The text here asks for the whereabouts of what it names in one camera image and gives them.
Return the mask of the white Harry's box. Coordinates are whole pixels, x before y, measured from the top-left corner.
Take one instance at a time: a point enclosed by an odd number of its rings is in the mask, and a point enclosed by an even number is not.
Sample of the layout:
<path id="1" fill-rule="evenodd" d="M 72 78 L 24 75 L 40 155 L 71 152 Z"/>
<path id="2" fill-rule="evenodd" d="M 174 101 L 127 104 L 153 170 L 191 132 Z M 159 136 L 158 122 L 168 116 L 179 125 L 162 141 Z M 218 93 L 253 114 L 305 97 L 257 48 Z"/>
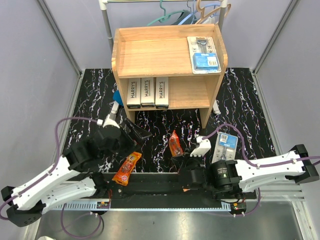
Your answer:
<path id="1" fill-rule="evenodd" d="M 141 78 L 130 78 L 127 87 L 126 105 L 129 109 L 141 107 Z"/>
<path id="2" fill-rule="evenodd" d="M 155 107 L 157 109 L 169 108 L 169 78 L 166 76 L 156 78 Z"/>
<path id="3" fill-rule="evenodd" d="M 140 104 L 142 107 L 155 106 L 155 80 L 153 77 L 141 78 Z"/>

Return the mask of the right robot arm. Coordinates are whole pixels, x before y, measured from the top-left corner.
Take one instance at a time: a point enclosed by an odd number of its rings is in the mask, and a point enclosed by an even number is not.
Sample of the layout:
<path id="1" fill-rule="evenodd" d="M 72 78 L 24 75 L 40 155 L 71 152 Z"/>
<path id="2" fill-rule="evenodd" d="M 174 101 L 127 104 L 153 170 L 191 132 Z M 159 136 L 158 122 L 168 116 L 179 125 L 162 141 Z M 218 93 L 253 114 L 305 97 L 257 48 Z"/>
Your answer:
<path id="1" fill-rule="evenodd" d="M 244 193 L 281 181 L 305 184 L 318 181 L 320 175 L 304 144 L 273 157 L 245 160 L 218 160 L 205 167 L 199 156 L 176 157 L 178 182 L 184 191 L 204 190 L 213 194 L 228 193 L 239 198 Z"/>

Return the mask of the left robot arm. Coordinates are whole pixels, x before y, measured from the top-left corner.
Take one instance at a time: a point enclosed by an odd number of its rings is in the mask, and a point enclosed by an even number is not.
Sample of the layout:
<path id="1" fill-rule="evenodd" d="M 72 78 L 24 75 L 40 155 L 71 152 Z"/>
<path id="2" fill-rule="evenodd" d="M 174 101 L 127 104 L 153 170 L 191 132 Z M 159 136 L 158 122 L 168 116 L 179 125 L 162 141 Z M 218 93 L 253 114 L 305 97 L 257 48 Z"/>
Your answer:
<path id="1" fill-rule="evenodd" d="M 42 173 L 18 187 L 1 190 L 1 208 L 7 207 L 2 220 L 25 227 L 61 204 L 103 198 L 108 184 L 101 172 L 94 171 L 98 161 L 108 153 L 127 157 L 152 136 L 128 118 L 121 125 L 111 119 L 94 123 L 98 125 L 96 132 L 58 153 L 56 162 Z"/>

